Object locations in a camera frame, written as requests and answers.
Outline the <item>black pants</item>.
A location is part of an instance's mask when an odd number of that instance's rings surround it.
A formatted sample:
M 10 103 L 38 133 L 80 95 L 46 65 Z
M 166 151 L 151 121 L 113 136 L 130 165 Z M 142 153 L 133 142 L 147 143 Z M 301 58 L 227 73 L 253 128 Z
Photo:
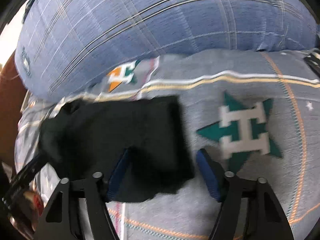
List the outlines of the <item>black pants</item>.
M 194 177 L 176 96 L 72 101 L 44 120 L 38 149 L 60 178 L 101 172 L 111 201 L 139 203 L 175 194 Z

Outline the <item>grey patterned bed sheet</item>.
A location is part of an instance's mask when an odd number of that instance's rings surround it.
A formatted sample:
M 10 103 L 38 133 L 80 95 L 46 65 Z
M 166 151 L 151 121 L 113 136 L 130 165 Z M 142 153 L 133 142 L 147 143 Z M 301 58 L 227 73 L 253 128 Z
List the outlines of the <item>grey patterned bed sheet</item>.
M 118 239 L 210 239 L 221 204 L 196 162 L 204 148 L 225 171 L 264 177 L 287 217 L 293 239 L 317 238 L 319 225 L 319 49 L 279 52 L 206 50 L 118 65 L 83 92 L 56 103 L 28 99 L 18 123 L 17 171 L 39 152 L 40 127 L 67 103 L 137 101 L 176 96 L 194 177 L 175 194 L 139 203 L 106 203 Z M 36 175 L 44 208 L 60 180 L 47 163 Z M 94 239 L 85 198 L 85 239 Z

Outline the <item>brown wooden headboard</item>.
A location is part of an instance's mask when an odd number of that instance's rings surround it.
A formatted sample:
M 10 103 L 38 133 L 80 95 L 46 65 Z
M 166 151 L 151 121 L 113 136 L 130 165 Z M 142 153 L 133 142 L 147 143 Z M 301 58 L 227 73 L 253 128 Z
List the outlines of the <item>brown wooden headboard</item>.
M 1 161 L 14 167 L 14 149 L 17 126 L 21 118 L 21 106 L 27 92 L 15 66 L 15 54 L 12 54 L 1 71 Z

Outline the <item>blue plaid pillow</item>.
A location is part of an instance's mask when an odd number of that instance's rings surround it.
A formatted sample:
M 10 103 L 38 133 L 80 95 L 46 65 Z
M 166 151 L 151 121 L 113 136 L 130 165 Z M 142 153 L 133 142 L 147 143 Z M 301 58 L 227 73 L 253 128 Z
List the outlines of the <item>blue plaid pillow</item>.
M 301 0 L 33 0 L 15 64 L 29 91 L 54 102 L 133 60 L 213 48 L 304 50 L 318 31 Z

